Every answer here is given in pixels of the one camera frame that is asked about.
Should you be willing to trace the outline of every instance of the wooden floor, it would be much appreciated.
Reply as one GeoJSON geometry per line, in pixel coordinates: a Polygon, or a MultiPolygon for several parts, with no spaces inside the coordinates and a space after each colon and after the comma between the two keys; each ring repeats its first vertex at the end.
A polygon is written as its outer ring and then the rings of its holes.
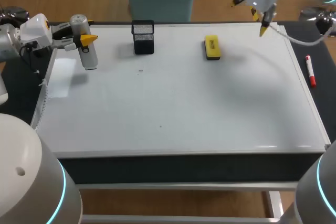
{"type": "MultiPolygon", "coordinates": [[[[231,7],[232,0],[194,0],[192,21],[252,21],[248,6],[231,7]]],[[[76,13],[95,21],[130,21],[128,0],[0,0],[2,6],[21,6],[31,16],[44,13],[50,21],[68,21],[76,13]]],[[[279,0],[275,20],[297,20],[316,0],[279,0]]],[[[333,38],[328,48],[336,61],[333,38]]],[[[268,217],[262,192],[82,190],[84,214],[268,217]]],[[[284,208],[293,193],[281,194],[284,208]]]]}

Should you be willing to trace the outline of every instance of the whiteboard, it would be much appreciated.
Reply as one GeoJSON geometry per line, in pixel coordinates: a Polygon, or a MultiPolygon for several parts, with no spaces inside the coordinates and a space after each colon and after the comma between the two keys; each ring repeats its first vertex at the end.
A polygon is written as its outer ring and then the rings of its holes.
{"type": "Polygon", "coordinates": [[[37,132],[60,158],[324,152],[290,42],[259,28],[156,25],[154,54],[137,56],[130,25],[92,26],[98,69],[85,71],[76,50],[53,53],[37,132]],[[206,60],[206,35],[220,60],[206,60]]]}

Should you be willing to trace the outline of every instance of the whiteboard eraser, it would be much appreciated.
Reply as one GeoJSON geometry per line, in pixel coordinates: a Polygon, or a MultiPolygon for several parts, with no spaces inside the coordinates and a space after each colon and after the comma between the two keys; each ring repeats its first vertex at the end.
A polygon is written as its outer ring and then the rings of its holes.
{"type": "Polygon", "coordinates": [[[207,60],[219,60],[221,57],[217,35],[205,36],[205,53],[207,60]]]}

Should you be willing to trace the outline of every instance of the mesh pen holder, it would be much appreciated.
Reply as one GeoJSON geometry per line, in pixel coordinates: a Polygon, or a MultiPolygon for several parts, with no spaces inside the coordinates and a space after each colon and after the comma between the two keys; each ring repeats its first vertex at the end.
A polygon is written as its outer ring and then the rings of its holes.
{"type": "Polygon", "coordinates": [[[153,20],[133,20],[132,34],[136,55],[152,55],[154,53],[153,20]]]}

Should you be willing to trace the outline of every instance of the white cable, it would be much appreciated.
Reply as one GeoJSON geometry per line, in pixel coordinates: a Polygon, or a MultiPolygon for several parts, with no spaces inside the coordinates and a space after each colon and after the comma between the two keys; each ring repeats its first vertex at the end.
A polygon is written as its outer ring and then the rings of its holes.
{"type": "Polygon", "coordinates": [[[272,26],[272,25],[269,25],[269,26],[274,31],[276,31],[278,34],[280,34],[280,35],[284,36],[285,38],[289,39],[291,42],[294,42],[296,44],[303,45],[303,46],[315,46],[318,43],[320,43],[321,41],[323,41],[324,39],[326,39],[331,34],[331,32],[333,31],[333,29],[336,27],[336,22],[334,22],[332,24],[332,26],[328,29],[328,31],[323,36],[321,36],[318,40],[313,41],[313,42],[304,42],[304,41],[301,41],[301,40],[294,39],[294,38],[288,36],[287,34],[284,34],[284,33],[280,32],[280,31],[278,31],[278,29],[275,28],[274,26],[272,26]]]}
{"type": "Polygon", "coordinates": [[[44,94],[44,99],[43,99],[43,105],[42,105],[42,110],[41,110],[41,114],[40,114],[40,118],[37,121],[36,127],[35,127],[35,131],[38,130],[39,126],[41,125],[42,122],[42,117],[44,115],[44,112],[46,110],[46,105],[47,105],[47,100],[48,100],[48,83],[46,79],[42,80],[42,83],[39,86],[44,86],[45,88],[45,94],[44,94]]]}

